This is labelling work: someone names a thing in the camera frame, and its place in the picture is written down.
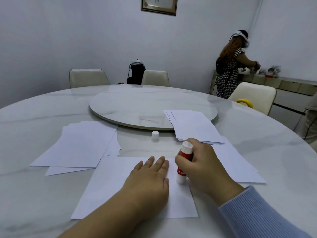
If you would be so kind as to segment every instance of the yellow ring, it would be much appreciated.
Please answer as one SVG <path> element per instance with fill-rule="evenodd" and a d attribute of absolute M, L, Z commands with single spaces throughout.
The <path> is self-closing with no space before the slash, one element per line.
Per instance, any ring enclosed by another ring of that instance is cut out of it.
<path fill-rule="evenodd" d="M 245 103 L 249 108 L 253 108 L 253 104 L 249 100 L 246 100 L 246 99 L 238 99 L 236 103 Z"/>

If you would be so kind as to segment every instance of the stack of paper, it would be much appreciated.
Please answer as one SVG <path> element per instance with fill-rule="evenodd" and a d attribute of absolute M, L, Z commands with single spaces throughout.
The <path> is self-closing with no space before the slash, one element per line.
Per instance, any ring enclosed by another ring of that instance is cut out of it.
<path fill-rule="evenodd" d="M 50 167 L 47 176 L 96 168 L 103 156 L 119 155 L 117 128 L 104 121 L 63 127 L 59 140 L 30 166 Z"/>
<path fill-rule="evenodd" d="M 93 173 L 93 176 L 91 177 L 89 184 L 71 218 L 83 219 L 109 200 L 121 189 L 134 166 L 141 160 L 145 163 L 148 158 L 110 157 L 108 159 L 102 159 Z M 167 173 L 167 178 L 170 180 L 170 193 L 168 203 L 159 217 L 198 217 L 194 200 L 188 185 L 177 184 L 177 165 L 175 164 L 173 158 L 168 160 L 170 162 L 170 167 Z"/>
<path fill-rule="evenodd" d="M 221 144 L 223 139 L 215 126 L 202 112 L 191 110 L 164 110 L 174 127 L 176 138 L 195 138 L 207 144 Z"/>
<path fill-rule="evenodd" d="M 224 144 L 212 145 L 221 164 L 235 182 L 265 183 L 258 171 L 225 138 Z"/>

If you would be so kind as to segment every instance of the headset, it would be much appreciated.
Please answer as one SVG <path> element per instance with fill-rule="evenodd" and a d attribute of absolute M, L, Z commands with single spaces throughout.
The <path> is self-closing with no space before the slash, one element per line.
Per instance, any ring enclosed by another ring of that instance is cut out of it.
<path fill-rule="evenodd" d="M 238 30 L 234 34 L 232 34 L 232 36 L 231 36 L 229 41 L 231 41 L 231 39 L 233 37 L 237 37 L 237 36 L 242 36 L 245 39 L 245 42 L 242 45 L 242 48 L 248 47 L 250 45 L 248 38 L 240 30 Z"/>

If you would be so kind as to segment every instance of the white cap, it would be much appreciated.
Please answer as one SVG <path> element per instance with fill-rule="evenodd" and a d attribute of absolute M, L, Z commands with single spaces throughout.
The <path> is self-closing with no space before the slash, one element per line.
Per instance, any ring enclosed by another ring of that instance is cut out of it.
<path fill-rule="evenodd" d="M 152 132 L 152 141 L 157 142 L 159 140 L 159 132 L 153 131 Z"/>
<path fill-rule="evenodd" d="M 191 155 L 193 152 L 193 145 L 188 141 L 183 142 L 182 152 Z"/>
<path fill-rule="evenodd" d="M 177 173 L 176 182 L 177 184 L 184 184 L 186 181 L 187 176 L 181 176 L 179 173 Z"/>

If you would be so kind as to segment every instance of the short sleeve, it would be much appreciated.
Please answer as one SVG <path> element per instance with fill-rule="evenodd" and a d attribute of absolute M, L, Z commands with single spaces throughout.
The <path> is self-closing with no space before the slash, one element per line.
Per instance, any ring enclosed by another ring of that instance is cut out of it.
<path fill-rule="evenodd" d="M 245 53 L 245 51 L 243 51 L 242 48 L 239 47 L 239 48 L 235 51 L 234 57 L 236 58 L 239 54 L 243 54 L 243 53 Z"/>

